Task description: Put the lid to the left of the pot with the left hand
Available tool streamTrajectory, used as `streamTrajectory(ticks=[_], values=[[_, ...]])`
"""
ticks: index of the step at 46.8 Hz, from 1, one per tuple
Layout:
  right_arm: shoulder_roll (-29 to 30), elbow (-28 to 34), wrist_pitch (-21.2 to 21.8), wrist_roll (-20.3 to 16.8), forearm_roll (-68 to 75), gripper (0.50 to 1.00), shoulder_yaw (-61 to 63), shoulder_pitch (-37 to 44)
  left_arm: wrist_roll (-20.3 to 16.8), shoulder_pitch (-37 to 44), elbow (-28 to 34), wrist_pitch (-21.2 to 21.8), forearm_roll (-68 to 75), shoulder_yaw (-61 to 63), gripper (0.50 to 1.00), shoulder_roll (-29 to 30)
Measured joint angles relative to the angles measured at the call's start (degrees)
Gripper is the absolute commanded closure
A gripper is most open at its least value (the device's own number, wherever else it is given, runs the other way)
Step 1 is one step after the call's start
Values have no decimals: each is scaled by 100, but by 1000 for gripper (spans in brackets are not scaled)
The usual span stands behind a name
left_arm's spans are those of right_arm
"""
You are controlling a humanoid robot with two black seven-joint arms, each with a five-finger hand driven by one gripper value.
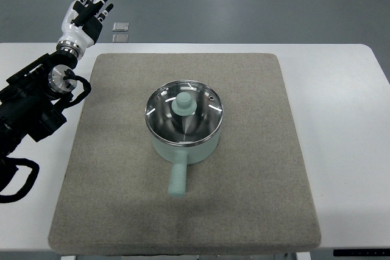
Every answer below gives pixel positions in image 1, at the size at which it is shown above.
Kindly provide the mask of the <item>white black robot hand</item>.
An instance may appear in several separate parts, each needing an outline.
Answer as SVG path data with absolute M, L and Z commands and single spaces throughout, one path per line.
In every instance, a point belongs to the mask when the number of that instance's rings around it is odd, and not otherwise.
M 89 47 L 96 44 L 103 22 L 113 8 L 109 0 L 75 0 L 62 22 L 62 36 L 57 49 L 73 53 L 81 59 Z

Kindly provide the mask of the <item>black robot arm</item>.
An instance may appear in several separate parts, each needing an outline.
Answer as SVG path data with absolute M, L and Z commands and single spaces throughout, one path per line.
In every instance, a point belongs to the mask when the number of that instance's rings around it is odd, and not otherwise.
M 39 165 L 9 155 L 21 141 L 30 136 L 34 141 L 52 135 L 65 122 L 63 110 L 86 98 L 91 85 L 74 73 L 77 55 L 72 49 L 59 49 L 44 54 L 7 79 L 1 90 L 1 188 L 4 189 L 19 166 L 31 169 L 25 185 L 16 194 L 29 192 Z

